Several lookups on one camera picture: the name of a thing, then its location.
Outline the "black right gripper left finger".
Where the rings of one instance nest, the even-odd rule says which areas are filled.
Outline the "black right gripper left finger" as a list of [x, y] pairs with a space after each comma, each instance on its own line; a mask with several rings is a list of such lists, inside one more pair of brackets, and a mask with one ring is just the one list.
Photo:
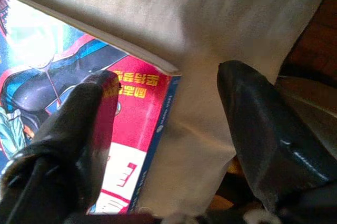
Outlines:
[[1, 223], [68, 223], [97, 201], [113, 135], [120, 84], [88, 75], [20, 150], [1, 178]]

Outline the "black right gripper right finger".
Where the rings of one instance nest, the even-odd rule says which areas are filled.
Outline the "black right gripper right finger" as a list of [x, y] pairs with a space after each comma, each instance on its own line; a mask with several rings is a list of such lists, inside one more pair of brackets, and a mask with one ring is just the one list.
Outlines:
[[336, 159], [257, 70], [219, 65], [217, 87], [237, 157], [267, 208], [335, 208]]

